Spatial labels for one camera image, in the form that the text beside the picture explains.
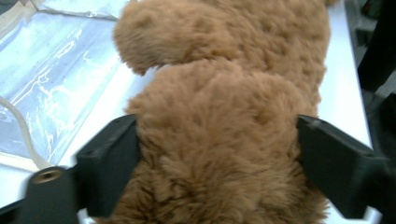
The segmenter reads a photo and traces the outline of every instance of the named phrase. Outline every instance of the white table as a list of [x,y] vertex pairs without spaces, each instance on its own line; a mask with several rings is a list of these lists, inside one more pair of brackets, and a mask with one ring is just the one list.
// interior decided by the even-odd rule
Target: white table
[[[370,146],[344,1],[330,8],[329,13],[332,39],[326,60],[328,71],[320,88],[322,102],[319,106],[319,115],[321,119],[329,121],[363,144]],[[138,77],[122,66],[85,121],[60,165],[72,166],[75,163],[73,155],[112,119],[122,116],[122,109],[126,106],[127,99],[140,92],[152,77],[152,71],[145,77]],[[0,166],[0,207],[13,203],[23,196],[24,183],[29,175],[28,172]],[[326,223],[365,224],[373,221],[344,220],[331,208]]]

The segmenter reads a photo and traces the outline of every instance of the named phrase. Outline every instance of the brown fur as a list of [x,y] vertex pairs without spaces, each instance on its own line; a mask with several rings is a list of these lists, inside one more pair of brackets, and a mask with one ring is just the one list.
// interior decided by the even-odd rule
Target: brown fur
[[144,0],[115,29],[142,161],[99,223],[320,223],[295,123],[315,116],[329,0]]

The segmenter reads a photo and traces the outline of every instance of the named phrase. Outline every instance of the plastic sheet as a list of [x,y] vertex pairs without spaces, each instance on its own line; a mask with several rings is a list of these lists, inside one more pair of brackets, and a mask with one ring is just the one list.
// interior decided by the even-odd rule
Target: plastic sheet
[[129,0],[32,0],[38,10],[116,20]]
[[[114,25],[38,12],[0,40],[0,95],[22,112],[35,149],[53,164],[120,66]],[[17,121],[2,106],[0,152],[29,158]]]

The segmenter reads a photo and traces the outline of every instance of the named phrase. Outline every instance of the metal grommet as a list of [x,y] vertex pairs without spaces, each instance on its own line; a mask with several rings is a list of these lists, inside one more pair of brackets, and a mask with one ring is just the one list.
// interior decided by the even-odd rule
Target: metal grommet
[[33,179],[33,183],[35,184],[43,184],[46,182],[50,182],[56,178],[58,178],[59,176],[61,176],[62,171],[61,170],[50,170],[47,172],[43,172],[42,174],[37,175],[34,179]]

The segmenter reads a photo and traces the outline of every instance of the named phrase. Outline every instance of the teddy bear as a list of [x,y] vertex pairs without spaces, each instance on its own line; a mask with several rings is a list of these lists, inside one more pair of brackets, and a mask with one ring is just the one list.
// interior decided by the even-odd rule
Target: teddy bear
[[321,223],[296,122],[318,115],[333,2],[131,1],[120,57],[157,71],[125,109],[141,161],[98,223]]

